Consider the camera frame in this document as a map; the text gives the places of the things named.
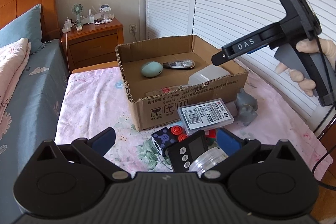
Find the gray figurine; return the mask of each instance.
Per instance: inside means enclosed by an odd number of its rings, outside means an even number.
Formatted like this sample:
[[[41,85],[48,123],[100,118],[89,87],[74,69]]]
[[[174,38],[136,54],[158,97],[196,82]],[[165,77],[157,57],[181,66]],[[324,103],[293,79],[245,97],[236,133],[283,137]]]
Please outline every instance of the gray figurine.
[[[258,116],[256,112],[258,109],[257,99],[247,94],[243,88],[237,93],[235,105],[238,110],[238,114],[235,118],[243,122],[246,127]]]

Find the black ribbed surface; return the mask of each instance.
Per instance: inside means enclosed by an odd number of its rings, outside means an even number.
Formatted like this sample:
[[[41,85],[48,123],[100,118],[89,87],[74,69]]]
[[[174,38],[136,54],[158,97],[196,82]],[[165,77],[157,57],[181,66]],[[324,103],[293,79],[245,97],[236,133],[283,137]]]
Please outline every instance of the black ribbed surface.
[[[138,173],[131,182],[115,184],[94,208],[63,220],[23,216],[17,224],[255,224],[317,223],[309,216],[274,221],[248,216],[236,207],[219,184],[199,180],[195,173]]]

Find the wooden nightstand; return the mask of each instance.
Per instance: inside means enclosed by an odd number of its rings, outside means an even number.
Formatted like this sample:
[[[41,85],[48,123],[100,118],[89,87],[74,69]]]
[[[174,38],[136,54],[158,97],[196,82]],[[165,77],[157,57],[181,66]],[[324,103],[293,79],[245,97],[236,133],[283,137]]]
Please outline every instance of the wooden nightstand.
[[[68,32],[67,45],[65,33],[61,43],[66,58],[68,54],[70,73],[74,69],[116,61],[115,47],[124,43],[123,26],[114,18],[107,24],[86,24],[79,32],[74,27]]]

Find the green fan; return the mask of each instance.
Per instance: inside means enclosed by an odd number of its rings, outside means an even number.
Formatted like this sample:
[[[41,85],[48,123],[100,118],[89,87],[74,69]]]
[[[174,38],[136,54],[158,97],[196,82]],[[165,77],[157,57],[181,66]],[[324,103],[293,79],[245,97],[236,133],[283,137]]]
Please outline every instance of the green fan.
[[[77,20],[76,20],[77,25],[82,25],[81,14],[83,12],[83,5],[81,5],[80,3],[76,3],[71,8],[71,11],[74,15],[77,16]]]

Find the pink tablecloth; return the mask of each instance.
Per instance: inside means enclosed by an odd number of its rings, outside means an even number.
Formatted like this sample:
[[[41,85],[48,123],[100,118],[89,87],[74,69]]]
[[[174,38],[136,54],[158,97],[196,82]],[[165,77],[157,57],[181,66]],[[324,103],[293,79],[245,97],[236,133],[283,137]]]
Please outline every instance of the pink tablecloth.
[[[263,144],[289,139],[312,169],[326,150],[308,126],[255,73],[249,73],[244,89],[258,100],[258,117],[247,127],[234,122],[226,128],[241,138],[254,137]],[[108,160],[132,175],[137,171],[171,171],[169,160],[158,155],[150,141],[150,135],[157,129],[142,132],[135,129],[119,68],[72,74],[55,142],[67,144],[80,137],[89,139],[107,127],[113,127],[117,135],[115,145],[105,155]],[[315,177],[320,180],[331,163],[332,158],[326,157],[316,169]]]

